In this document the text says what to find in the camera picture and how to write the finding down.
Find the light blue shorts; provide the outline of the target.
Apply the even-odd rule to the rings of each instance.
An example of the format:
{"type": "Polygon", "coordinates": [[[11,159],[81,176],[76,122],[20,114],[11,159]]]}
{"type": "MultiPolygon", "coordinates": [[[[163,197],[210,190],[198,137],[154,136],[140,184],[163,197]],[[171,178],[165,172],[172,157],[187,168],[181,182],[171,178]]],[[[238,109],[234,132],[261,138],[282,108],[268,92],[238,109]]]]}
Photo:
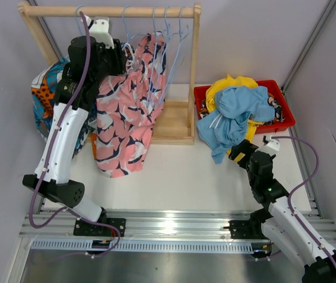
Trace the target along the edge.
{"type": "Polygon", "coordinates": [[[245,139],[249,120],[264,123],[275,117],[264,86],[227,87],[215,94],[215,105],[196,125],[199,137],[211,149],[216,164],[222,163],[226,152],[245,139]]]}

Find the white wire hanger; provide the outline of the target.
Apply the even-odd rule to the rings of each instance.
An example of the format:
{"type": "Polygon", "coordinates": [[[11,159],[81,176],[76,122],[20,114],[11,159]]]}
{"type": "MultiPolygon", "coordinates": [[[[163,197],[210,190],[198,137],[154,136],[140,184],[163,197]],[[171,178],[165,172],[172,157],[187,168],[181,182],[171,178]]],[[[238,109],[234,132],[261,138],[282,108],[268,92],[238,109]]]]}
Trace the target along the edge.
{"type": "Polygon", "coordinates": [[[126,71],[130,73],[137,68],[137,64],[139,63],[134,48],[128,42],[124,42],[121,45],[121,49],[126,56],[126,71]]]}

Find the pink white patterned shorts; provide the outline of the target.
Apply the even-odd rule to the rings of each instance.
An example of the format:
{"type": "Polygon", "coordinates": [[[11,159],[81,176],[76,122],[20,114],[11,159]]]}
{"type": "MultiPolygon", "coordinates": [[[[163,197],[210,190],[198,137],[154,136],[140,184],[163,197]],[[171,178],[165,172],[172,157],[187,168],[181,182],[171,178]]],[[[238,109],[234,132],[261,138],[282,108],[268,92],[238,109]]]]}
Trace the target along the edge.
{"type": "MultiPolygon", "coordinates": [[[[95,160],[107,177],[123,177],[143,168],[153,127],[161,115],[164,102],[149,114],[147,95],[153,61],[154,35],[144,36],[137,48],[137,68],[123,75],[108,76],[97,96],[97,140],[95,160]]],[[[166,59],[163,37],[158,42],[160,85],[166,84],[166,59]]]]}

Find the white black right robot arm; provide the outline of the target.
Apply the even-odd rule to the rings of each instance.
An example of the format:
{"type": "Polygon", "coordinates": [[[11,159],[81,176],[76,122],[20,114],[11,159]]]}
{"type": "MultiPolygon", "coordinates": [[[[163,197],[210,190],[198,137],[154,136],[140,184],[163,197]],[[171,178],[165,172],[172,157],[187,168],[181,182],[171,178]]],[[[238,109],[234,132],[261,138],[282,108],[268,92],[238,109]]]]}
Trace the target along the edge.
{"type": "Polygon", "coordinates": [[[336,282],[336,249],[309,223],[293,202],[293,191],[287,191],[273,174],[274,158],[280,150],[279,137],[263,138],[258,147],[248,140],[233,146],[229,159],[242,158],[255,200],[262,209],[250,214],[247,231],[238,231],[241,223],[231,221],[232,235],[243,238],[265,237],[302,273],[302,282],[336,282]]]}

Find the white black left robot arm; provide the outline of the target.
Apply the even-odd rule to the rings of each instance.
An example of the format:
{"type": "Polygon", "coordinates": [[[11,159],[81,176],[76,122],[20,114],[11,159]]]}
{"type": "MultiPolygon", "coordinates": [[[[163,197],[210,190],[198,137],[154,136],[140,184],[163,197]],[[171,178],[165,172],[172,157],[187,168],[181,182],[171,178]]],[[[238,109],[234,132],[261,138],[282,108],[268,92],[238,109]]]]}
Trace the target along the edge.
{"type": "Polygon", "coordinates": [[[25,175],[22,184],[87,222],[95,236],[107,230],[105,210],[85,196],[83,183],[70,179],[70,166],[80,132],[99,94],[103,80],[124,74],[126,56],[120,40],[106,47],[94,37],[81,36],[68,47],[69,62],[64,65],[54,97],[52,123],[41,161],[35,172],[25,175]]]}

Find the blue orange patchwork shorts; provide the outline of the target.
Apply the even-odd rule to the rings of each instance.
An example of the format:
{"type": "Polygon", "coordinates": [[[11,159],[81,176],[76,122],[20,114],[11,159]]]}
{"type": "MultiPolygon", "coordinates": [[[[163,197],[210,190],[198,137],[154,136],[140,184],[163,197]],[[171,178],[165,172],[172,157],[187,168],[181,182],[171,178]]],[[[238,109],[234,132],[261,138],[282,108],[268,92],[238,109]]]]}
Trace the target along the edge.
{"type": "MultiPolygon", "coordinates": [[[[56,86],[62,78],[62,72],[67,63],[69,63],[68,58],[62,57],[55,64],[51,65],[35,77],[31,84],[35,125],[45,141],[48,138],[52,125],[56,86]]],[[[88,135],[95,132],[94,123],[96,122],[96,119],[96,105],[93,104],[75,144],[75,155],[79,154],[83,148],[88,135]]]]}

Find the wooden clothes rack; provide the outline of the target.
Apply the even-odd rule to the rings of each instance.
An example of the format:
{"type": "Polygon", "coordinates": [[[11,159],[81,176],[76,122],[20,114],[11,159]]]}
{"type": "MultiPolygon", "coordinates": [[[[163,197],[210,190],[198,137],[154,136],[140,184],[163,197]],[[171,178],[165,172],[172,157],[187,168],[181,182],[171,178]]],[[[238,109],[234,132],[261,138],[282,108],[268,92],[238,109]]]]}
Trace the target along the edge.
{"type": "Polygon", "coordinates": [[[39,50],[48,65],[56,63],[60,56],[54,50],[52,41],[43,29],[39,19],[42,17],[74,17],[77,12],[83,11],[90,17],[120,18],[190,18],[193,20],[192,49],[190,53],[190,79],[187,100],[167,99],[162,114],[157,118],[153,128],[152,144],[164,145],[193,145],[195,143],[195,76],[199,42],[199,27],[201,4],[195,3],[188,8],[164,7],[129,7],[120,6],[35,6],[28,1],[18,4],[18,12],[29,29],[39,50]]]}

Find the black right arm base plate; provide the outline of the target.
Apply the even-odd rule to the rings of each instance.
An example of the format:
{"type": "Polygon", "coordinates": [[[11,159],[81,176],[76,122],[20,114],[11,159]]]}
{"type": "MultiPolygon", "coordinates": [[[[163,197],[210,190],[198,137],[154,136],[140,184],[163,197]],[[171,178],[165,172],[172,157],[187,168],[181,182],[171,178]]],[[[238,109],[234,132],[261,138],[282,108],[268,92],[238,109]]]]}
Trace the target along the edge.
{"type": "Polygon", "coordinates": [[[253,239],[263,240],[267,239],[262,233],[261,224],[251,220],[231,220],[223,229],[230,232],[232,239],[253,239]]]}

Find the aluminium mounting rail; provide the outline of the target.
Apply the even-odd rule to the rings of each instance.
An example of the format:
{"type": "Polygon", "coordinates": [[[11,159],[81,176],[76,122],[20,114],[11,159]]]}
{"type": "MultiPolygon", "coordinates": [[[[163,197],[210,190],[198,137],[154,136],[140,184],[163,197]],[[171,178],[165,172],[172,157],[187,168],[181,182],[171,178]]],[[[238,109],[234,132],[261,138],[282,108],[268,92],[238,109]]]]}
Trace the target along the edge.
{"type": "MultiPolygon", "coordinates": [[[[225,229],[231,220],[246,221],[249,212],[192,212],[175,210],[108,210],[110,218],[124,218],[124,239],[152,241],[209,241],[230,240],[225,229]]],[[[47,226],[35,229],[25,218],[21,238],[73,238],[76,218],[68,212],[59,213],[47,226]]]]}

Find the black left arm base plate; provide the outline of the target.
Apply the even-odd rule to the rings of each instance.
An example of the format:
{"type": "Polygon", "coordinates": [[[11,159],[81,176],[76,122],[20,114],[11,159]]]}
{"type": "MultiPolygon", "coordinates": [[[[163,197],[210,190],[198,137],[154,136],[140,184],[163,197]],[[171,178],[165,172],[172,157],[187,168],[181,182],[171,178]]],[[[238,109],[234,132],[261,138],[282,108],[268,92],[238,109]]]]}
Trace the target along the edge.
{"type": "MultiPolygon", "coordinates": [[[[120,231],[121,237],[124,236],[126,228],[125,218],[107,218],[107,225],[111,225],[120,231]]],[[[113,228],[106,228],[104,226],[93,225],[87,223],[80,218],[75,221],[73,230],[74,236],[99,236],[99,237],[116,237],[117,232],[113,228]]]]}

